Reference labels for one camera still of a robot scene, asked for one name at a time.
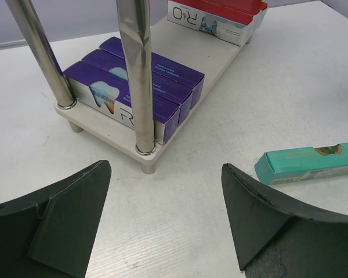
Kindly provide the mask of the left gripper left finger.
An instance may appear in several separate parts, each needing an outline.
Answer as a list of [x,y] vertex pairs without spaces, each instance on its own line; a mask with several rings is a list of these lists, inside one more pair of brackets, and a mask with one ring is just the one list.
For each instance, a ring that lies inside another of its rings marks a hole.
[[85,277],[112,169],[100,160],[0,204],[0,277]]

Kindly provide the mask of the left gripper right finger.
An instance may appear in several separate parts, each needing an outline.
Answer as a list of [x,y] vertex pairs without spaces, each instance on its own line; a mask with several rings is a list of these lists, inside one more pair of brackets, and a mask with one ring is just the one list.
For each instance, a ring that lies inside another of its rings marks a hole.
[[348,277],[348,215],[290,197],[229,163],[221,179],[246,277]]

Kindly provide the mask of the teal toothpaste box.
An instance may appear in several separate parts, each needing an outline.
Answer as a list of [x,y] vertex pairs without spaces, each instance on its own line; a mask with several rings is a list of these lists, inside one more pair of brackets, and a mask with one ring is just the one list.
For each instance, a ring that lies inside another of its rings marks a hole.
[[265,185],[348,175],[348,142],[265,152],[254,168]]

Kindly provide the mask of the purple toothpaste box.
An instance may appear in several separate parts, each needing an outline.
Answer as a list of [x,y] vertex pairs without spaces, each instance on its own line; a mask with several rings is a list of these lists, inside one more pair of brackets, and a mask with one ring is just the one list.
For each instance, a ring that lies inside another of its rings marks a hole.
[[[135,128],[128,81],[83,61],[64,71],[75,98],[102,114]],[[160,96],[153,96],[154,139],[166,144],[179,125],[180,108]]]
[[138,101],[148,104],[154,96],[160,96],[179,107],[179,124],[184,122],[190,112],[192,89],[153,72],[151,57],[147,52],[132,59],[123,60],[97,49],[87,54],[82,61],[111,75],[125,77],[129,81],[135,112],[138,109]]

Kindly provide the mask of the red silver toothpaste box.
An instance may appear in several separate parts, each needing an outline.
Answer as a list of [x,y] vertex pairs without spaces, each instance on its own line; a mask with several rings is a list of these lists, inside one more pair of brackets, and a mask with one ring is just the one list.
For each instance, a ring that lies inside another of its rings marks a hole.
[[259,28],[269,8],[268,3],[258,0],[225,0],[223,4],[228,8],[253,16],[256,20],[255,29]]

